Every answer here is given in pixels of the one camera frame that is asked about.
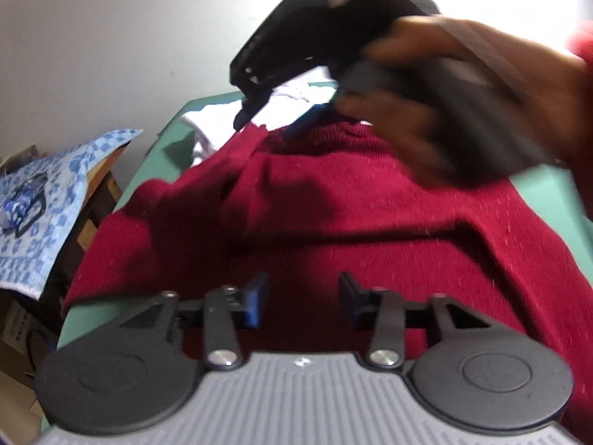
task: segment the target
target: blue floral fabric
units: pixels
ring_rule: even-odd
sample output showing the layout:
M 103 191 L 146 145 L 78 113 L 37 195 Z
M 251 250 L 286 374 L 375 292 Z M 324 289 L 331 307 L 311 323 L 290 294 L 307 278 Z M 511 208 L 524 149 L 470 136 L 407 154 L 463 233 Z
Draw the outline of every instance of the blue floral fabric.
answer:
M 81 211 L 87 191 L 87 172 L 140 132 L 113 130 L 0 178 L 2 206 L 18 196 L 35 176 L 47 176 L 41 190 L 45 208 L 38 202 L 29 209 L 34 222 L 22 235 L 14 230 L 0 230 L 0 288 L 39 299 L 53 263 Z

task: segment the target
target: mint green surface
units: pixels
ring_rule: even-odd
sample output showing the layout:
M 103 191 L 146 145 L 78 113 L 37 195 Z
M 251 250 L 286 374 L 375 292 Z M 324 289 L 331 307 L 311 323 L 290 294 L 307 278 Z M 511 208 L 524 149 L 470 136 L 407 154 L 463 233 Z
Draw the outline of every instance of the mint green surface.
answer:
M 150 178 L 173 182 L 191 164 L 194 145 L 193 130 L 180 123 L 179 118 L 189 111 L 201 110 L 212 103 L 228 103 L 241 98 L 239 92 L 192 100 L 185 105 L 162 130 L 158 141 L 124 191 L 117 208 L 123 206 L 136 188 Z M 583 274 L 593 282 L 593 227 L 584 218 L 570 173 L 540 167 L 512 178 L 512 182 L 527 205 L 533 209 L 570 248 Z M 64 323 L 59 346 L 88 333 L 114 316 L 140 302 L 137 299 L 105 299 L 74 306 Z

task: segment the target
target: knit fabric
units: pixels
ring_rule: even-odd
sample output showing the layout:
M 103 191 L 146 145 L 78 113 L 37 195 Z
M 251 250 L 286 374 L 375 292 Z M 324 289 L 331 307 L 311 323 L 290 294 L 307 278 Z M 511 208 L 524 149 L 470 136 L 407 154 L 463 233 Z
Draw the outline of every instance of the knit fabric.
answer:
M 564 425 L 588 443 L 593 293 L 562 240 L 509 181 L 427 191 L 383 141 L 335 123 L 286 143 L 253 125 L 176 182 L 152 180 L 101 225 L 64 303 L 176 290 L 202 297 L 269 271 L 245 352 L 363 351 L 340 314 L 337 276 L 425 301 L 446 293 L 558 352 L 576 380 Z M 188 354 L 200 354 L 197 333 Z M 407 337 L 419 355 L 421 333 Z

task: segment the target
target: white cloth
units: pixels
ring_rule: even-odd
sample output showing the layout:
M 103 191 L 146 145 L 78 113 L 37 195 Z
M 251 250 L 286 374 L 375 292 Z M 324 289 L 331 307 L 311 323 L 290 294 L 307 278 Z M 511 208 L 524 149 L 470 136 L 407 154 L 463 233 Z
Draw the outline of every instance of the white cloth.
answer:
M 334 92 L 333 87 L 309 85 L 303 78 L 291 80 L 274 90 L 268 104 L 252 122 L 258 126 L 266 126 L 268 130 L 285 127 L 314 104 L 329 102 Z M 232 122 L 239 110 L 241 100 L 236 100 L 220 105 L 207 105 L 200 111 L 182 115 L 182 122 L 193 127 L 196 133 L 192 167 L 206 160 L 232 137 L 235 133 Z

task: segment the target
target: red sleeve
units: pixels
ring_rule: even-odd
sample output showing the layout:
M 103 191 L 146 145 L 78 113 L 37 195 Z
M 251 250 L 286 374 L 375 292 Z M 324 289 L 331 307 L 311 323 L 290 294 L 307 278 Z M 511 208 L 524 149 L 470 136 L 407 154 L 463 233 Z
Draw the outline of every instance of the red sleeve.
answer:
M 593 219 L 593 22 L 582 26 L 569 46 L 572 53 L 587 64 L 588 82 L 584 89 L 588 133 L 582 152 L 570 166 L 574 182 L 589 219 Z

